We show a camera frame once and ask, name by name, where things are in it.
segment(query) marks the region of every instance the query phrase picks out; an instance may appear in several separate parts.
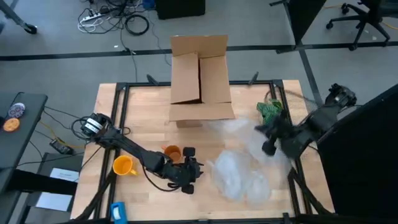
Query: wooden tabletop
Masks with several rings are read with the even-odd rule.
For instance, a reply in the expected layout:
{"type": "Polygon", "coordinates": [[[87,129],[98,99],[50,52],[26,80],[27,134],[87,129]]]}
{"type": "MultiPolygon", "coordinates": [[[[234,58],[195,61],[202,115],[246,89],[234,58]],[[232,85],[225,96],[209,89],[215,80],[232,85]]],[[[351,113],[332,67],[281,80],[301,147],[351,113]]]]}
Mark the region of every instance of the wooden tabletop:
{"type": "MultiPolygon", "coordinates": [[[[284,80],[284,88],[302,95],[298,80],[284,80]]],[[[115,84],[101,84],[95,104],[95,112],[111,115],[115,84]]],[[[256,111],[257,102],[264,101],[268,85],[231,85],[231,97],[234,113],[237,118],[249,118],[259,122],[256,111]]],[[[299,123],[306,115],[307,109],[303,99],[286,94],[293,123],[299,123]]],[[[123,97],[120,97],[119,110],[123,97]]],[[[200,128],[178,129],[175,122],[169,121],[170,87],[134,87],[129,92],[125,126],[132,133],[127,137],[152,151],[161,151],[162,145],[175,144],[180,147],[192,146],[196,150],[196,158],[206,164],[215,161],[225,149],[245,150],[240,141],[230,135],[219,134],[207,125],[200,128]]],[[[120,111],[116,119],[119,123],[120,111]]],[[[94,144],[86,148],[83,162],[97,149],[94,144]]],[[[80,180],[72,209],[72,218],[79,216],[93,198],[98,188],[104,150],[101,149],[81,171],[80,180]]],[[[308,148],[301,156],[307,185],[316,198],[329,211],[333,211],[330,193],[326,184],[322,164],[317,152],[308,148]]],[[[197,219],[229,219],[229,218],[279,218],[288,212],[294,216],[290,199],[287,177],[280,167],[265,167],[265,175],[271,188],[269,200],[261,206],[253,207],[244,202],[234,202],[223,197],[213,184],[211,169],[204,166],[204,174],[194,183],[195,193],[187,195],[180,190],[161,192],[153,187],[142,173],[139,161],[135,159],[138,176],[118,177],[116,182],[115,202],[126,204],[129,220],[197,220],[197,219]]],[[[167,187],[167,180],[149,174],[159,186],[167,187]]],[[[301,191],[298,190],[300,208],[303,210],[301,191]]],[[[104,194],[104,203],[108,192],[104,194]]],[[[102,217],[106,206],[103,205],[102,217]]]]}

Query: orange sticker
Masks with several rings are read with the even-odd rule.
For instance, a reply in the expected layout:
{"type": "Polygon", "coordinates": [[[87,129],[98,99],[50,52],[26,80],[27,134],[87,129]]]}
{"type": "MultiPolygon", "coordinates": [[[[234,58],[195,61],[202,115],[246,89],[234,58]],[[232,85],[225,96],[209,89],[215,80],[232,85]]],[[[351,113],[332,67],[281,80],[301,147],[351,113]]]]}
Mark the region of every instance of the orange sticker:
{"type": "Polygon", "coordinates": [[[15,131],[20,125],[20,122],[17,118],[11,118],[4,123],[2,127],[5,131],[15,131]]]}

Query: chair wheel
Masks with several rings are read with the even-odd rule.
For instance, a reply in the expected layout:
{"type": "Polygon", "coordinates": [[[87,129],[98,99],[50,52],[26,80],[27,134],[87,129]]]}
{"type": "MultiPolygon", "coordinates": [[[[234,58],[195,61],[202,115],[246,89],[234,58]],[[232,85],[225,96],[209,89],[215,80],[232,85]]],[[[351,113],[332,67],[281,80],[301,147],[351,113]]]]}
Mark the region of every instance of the chair wheel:
{"type": "Polygon", "coordinates": [[[347,14],[348,12],[349,12],[349,9],[348,9],[347,7],[345,7],[345,8],[342,10],[343,15],[347,14]]]}
{"type": "Polygon", "coordinates": [[[37,27],[36,26],[30,25],[30,24],[26,24],[26,26],[29,28],[29,29],[24,29],[26,32],[28,32],[30,34],[36,34],[37,33],[37,27]]]}
{"type": "Polygon", "coordinates": [[[348,47],[348,48],[349,48],[350,51],[354,51],[354,50],[356,50],[356,49],[358,48],[358,45],[353,44],[353,45],[351,45],[351,46],[348,47]]]}
{"type": "Polygon", "coordinates": [[[331,29],[331,28],[333,28],[333,24],[331,22],[326,24],[326,29],[331,29]]]}

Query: floor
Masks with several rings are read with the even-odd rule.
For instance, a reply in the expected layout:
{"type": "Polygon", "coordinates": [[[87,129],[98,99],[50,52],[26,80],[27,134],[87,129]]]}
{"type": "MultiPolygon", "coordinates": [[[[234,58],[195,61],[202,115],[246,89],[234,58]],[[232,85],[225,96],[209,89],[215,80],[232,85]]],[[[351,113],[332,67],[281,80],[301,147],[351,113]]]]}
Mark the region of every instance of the floor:
{"type": "MultiPolygon", "coordinates": [[[[290,45],[294,43],[288,18],[282,5],[270,7],[273,0],[218,0],[206,2],[206,14],[199,17],[158,20],[155,11],[142,13],[155,24],[142,36],[132,36],[125,30],[103,35],[84,34],[77,29],[77,18],[89,3],[67,0],[7,0],[15,11],[28,23],[38,27],[37,35],[29,35],[12,21],[1,19],[0,34],[0,90],[44,93],[49,96],[47,106],[67,111],[77,116],[93,111],[96,92],[100,83],[146,82],[150,74],[158,81],[170,81],[170,66],[164,55],[137,55],[137,71],[130,56],[111,52],[124,50],[124,43],[132,50],[157,50],[159,46],[169,49],[171,35],[228,34],[229,46],[239,45],[290,45]],[[9,61],[9,56],[24,56],[23,60],[9,61]],[[43,59],[54,57],[61,59],[43,59]]],[[[94,0],[99,7],[104,0],[94,0]]],[[[356,4],[355,0],[329,0],[325,6],[343,2],[356,4]]],[[[354,40],[355,22],[336,22],[332,30],[326,30],[329,19],[340,17],[339,7],[322,9],[302,42],[311,44],[340,44],[354,40]]],[[[398,27],[398,20],[384,20],[398,27]]],[[[134,23],[137,30],[142,23],[134,23]]],[[[366,26],[360,42],[382,41],[378,31],[366,26]]],[[[386,27],[392,40],[398,40],[398,30],[386,27]]],[[[389,87],[398,83],[396,57],[398,47],[366,47],[354,52],[348,49],[309,49],[300,52],[276,54],[275,50],[240,50],[227,52],[231,80],[248,80],[256,72],[259,79],[300,80],[304,95],[309,99],[324,100],[333,83],[350,87],[358,97],[358,104],[364,104],[389,87]]],[[[309,104],[310,110],[315,106],[309,104]]],[[[57,119],[69,124],[73,118],[52,113],[57,119]]],[[[63,129],[48,116],[43,121],[70,144],[81,144],[71,132],[63,129]]],[[[41,126],[37,130],[49,134],[41,126]]],[[[49,140],[34,134],[32,142],[44,152],[55,152],[49,140]]],[[[21,162],[40,159],[37,151],[28,146],[21,162]]],[[[22,166],[21,169],[35,171],[37,164],[22,166]]],[[[16,223],[24,204],[20,199],[10,223],[16,223]]],[[[59,223],[68,220],[68,213],[42,210],[30,212],[27,223],[59,223]]]]}

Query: open cardboard box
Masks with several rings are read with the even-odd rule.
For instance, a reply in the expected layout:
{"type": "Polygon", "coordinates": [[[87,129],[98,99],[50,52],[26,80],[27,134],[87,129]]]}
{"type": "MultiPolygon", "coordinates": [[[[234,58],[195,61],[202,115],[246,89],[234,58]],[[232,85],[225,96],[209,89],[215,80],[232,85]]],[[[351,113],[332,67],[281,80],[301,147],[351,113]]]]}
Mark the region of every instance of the open cardboard box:
{"type": "Polygon", "coordinates": [[[227,35],[174,36],[170,121],[235,118],[226,65],[227,35]]]}

